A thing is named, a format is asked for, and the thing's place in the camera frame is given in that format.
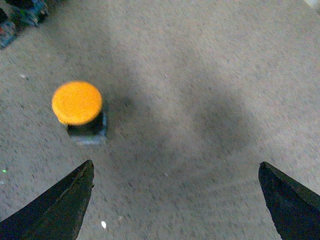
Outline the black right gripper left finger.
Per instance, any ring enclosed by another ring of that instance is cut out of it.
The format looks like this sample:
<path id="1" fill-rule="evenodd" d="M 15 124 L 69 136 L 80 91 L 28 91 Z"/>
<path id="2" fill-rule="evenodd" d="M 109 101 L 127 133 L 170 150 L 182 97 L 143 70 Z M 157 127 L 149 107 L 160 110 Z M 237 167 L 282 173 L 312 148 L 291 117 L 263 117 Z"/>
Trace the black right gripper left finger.
<path id="1" fill-rule="evenodd" d="M 94 164 L 85 161 L 0 223 L 2 240 L 75 240 L 91 198 Z"/>

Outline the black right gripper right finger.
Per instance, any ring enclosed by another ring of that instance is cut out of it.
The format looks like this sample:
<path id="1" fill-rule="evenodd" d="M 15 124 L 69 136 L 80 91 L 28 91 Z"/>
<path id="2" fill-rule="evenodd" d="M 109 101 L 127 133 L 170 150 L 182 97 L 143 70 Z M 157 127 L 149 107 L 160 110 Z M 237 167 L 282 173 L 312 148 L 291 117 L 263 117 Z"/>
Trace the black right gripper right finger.
<path id="1" fill-rule="evenodd" d="M 283 240 L 320 238 L 320 196 L 264 161 L 259 184 L 274 226 Z"/>

